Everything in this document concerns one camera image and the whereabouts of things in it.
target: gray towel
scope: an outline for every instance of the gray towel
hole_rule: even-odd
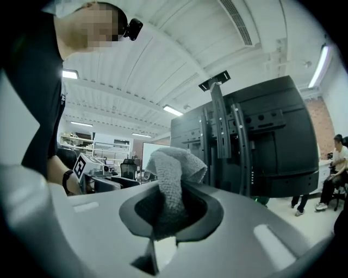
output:
[[[201,182],[207,166],[188,149],[160,148],[151,154],[146,170],[158,177],[164,205],[159,213],[155,238],[173,236],[187,225],[188,213],[182,200],[181,180]]]

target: neck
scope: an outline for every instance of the neck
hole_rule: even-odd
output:
[[[63,60],[73,53],[86,51],[85,37],[75,31],[74,26],[69,23],[69,19],[55,16],[54,29],[59,54]]]

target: white ceiling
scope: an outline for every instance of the white ceiling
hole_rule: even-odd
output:
[[[64,62],[80,79],[65,79],[63,119],[113,135],[168,134],[175,116],[163,106],[186,112],[211,101],[198,84],[224,70],[231,80],[222,85],[223,94],[284,75],[306,87],[325,42],[317,23],[292,0],[232,0],[245,8],[238,9],[242,18],[252,19],[260,42],[252,47],[244,45],[217,0],[109,2],[144,27],[134,42]],[[306,68],[306,61],[312,66]]]

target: ceiling light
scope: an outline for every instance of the ceiling light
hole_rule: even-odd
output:
[[[316,84],[319,76],[320,76],[320,73],[324,67],[324,64],[325,64],[325,61],[326,61],[326,58],[328,57],[328,51],[329,51],[329,46],[324,46],[321,50],[321,54],[320,54],[320,59],[319,59],[319,63],[318,65],[316,66],[316,69],[315,69],[315,72],[314,72],[314,75],[308,85],[308,88],[312,88],[314,87],[314,85]]]
[[[132,133],[132,135],[137,135],[137,136],[142,136],[142,137],[148,137],[148,138],[151,138],[151,136],[150,136],[150,135],[145,135],[145,134]]]
[[[172,108],[172,107],[170,107],[170,106],[168,106],[168,105],[164,106],[164,107],[163,107],[163,110],[165,110],[165,111],[167,111],[167,112],[169,112],[169,113],[172,113],[172,114],[174,114],[174,115],[176,115],[176,116],[181,116],[181,115],[182,115],[181,112],[175,110],[174,108]]]
[[[84,125],[84,126],[86,126],[86,127],[93,127],[92,124],[85,124],[85,123],[78,123],[78,122],[70,122],[70,123],[72,123],[72,124],[78,124],[78,125]]]
[[[78,79],[78,72],[71,70],[71,69],[65,69],[62,73],[63,77],[65,78],[72,78],[72,79]]]

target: projector screen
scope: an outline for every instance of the projector screen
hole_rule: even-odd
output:
[[[168,148],[169,146],[159,145],[159,144],[151,144],[151,143],[143,143],[142,145],[142,169],[145,170],[148,161],[150,160],[151,154],[160,148]]]

